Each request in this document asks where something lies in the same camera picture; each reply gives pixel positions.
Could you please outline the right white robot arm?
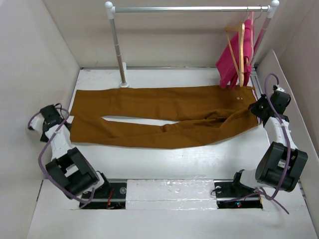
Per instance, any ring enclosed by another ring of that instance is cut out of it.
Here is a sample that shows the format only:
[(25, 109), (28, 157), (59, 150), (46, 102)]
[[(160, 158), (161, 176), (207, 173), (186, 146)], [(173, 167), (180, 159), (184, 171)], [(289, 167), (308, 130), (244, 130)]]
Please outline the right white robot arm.
[(274, 90), (268, 98), (265, 94), (249, 106), (249, 110), (261, 119), (270, 146), (254, 170), (240, 170), (230, 184), (231, 192), (242, 196), (257, 187), (294, 190), (308, 160), (306, 152), (294, 144), (289, 131), (289, 118), (284, 115), (291, 97), (282, 89)]

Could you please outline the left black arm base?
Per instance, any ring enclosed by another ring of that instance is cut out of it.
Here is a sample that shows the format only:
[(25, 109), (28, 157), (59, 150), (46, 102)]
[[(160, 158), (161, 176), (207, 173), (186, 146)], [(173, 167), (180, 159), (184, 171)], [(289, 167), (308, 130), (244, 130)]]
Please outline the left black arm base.
[(84, 210), (119, 210), (126, 207), (127, 180), (109, 180), (99, 187), (94, 194), (91, 203), (84, 206), (79, 204)]

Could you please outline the brown trousers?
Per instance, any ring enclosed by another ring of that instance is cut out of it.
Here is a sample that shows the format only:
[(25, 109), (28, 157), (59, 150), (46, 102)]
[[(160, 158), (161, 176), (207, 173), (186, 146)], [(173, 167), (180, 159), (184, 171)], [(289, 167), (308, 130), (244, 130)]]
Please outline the brown trousers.
[(248, 107), (252, 87), (78, 90), (70, 114), (73, 143), (176, 149), (203, 146), (260, 123)]

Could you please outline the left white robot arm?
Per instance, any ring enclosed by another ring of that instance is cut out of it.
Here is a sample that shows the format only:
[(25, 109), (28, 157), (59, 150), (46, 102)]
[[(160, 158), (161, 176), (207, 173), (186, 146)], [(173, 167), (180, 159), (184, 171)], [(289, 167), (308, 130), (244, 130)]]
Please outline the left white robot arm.
[(108, 197), (111, 184), (70, 142), (71, 124), (64, 120), (57, 105), (40, 110), (43, 117), (40, 141), (49, 143), (52, 159), (45, 165), (47, 174), (63, 189), (68, 199), (78, 199), (84, 193), (89, 198)]

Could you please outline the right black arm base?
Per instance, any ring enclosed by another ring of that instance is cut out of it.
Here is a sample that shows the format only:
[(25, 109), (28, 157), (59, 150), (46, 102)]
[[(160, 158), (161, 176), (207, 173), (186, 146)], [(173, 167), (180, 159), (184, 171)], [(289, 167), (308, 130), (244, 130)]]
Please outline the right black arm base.
[(240, 183), (241, 173), (233, 179), (214, 180), (211, 196), (215, 196), (217, 209), (263, 209), (260, 196), (253, 188)]

